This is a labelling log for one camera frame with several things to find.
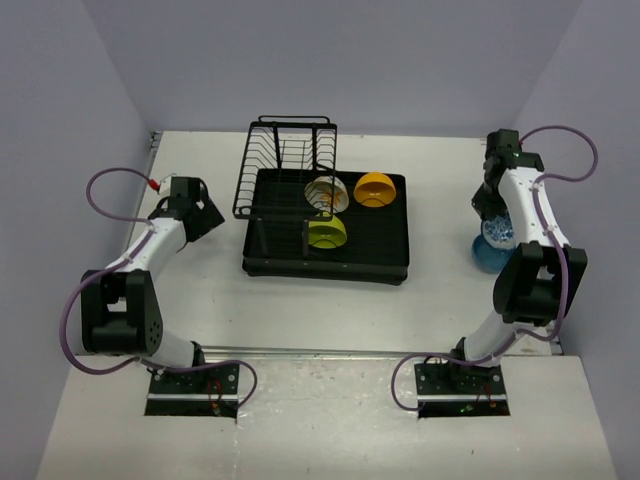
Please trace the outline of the blue floral white bowl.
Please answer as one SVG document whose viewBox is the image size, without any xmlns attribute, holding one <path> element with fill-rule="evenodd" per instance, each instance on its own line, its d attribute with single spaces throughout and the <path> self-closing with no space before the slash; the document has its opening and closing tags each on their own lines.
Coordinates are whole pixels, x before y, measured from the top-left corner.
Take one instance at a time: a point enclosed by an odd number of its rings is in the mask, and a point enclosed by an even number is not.
<svg viewBox="0 0 640 480">
<path fill-rule="evenodd" d="M 507 212 L 481 222 L 481 236 L 489 246 L 498 250 L 516 247 L 511 218 Z"/>
</svg>

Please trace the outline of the plain blue bowl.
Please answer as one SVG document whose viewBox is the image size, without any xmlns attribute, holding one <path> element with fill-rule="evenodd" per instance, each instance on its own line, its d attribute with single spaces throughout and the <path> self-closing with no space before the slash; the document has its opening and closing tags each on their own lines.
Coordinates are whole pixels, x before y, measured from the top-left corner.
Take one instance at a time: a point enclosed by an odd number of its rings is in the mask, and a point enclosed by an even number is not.
<svg viewBox="0 0 640 480">
<path fill-rule="evenodd" d="M 471 255 L 476 267 L 488 274 L 499 274 L 513 252 L 514 249 L 499 249 L 491 246 L 482 235 L 476 236 L 471 246 Z"/>
</svg>

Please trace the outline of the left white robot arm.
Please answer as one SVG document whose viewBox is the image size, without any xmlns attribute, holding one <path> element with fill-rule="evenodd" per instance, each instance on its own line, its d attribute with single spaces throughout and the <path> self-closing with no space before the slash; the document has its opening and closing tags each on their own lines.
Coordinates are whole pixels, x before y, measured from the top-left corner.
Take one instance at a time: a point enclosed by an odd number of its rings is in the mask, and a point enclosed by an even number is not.
<svg viewBox="0 0 640 480">
<path fill-rule="evenodd" d="M 104 270 L 83 275 L 84 350 L 173 369 L 172 380 L 183 391 L 201 390 L 208 379 L 202 348 L 165 330 L 154 281 L 184 247 L 223 222 L 202 179 L 172 177 L 168 194 L 143 218 L 142 235 Z"/>
</svg>

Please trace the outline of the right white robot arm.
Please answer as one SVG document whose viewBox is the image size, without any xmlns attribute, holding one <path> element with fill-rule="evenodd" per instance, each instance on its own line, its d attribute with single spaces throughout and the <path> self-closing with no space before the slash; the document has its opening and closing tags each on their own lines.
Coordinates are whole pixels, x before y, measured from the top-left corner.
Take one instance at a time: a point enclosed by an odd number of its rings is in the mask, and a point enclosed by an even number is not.
<svg viewBox="0 0 640 480">
<path fill-rule="evenodd" d="M 539 154 L 523 150 L 524 139 L 509 129 L 486 139 L 484 178 L 471 205 L 483 221 L 508 216 L 515 249 L 494 283 L 491 313 L 451 352 L 446 380 L 459 393 L 477 386 L 480 368 L 498 366 L 522 337 L 553 340 L 588 264 L 585 250 L 571 246 L 555 219 L 547 197 L 553 174 Z M 540 334 L 548 324 L 556 330 Z"/>
</svg>

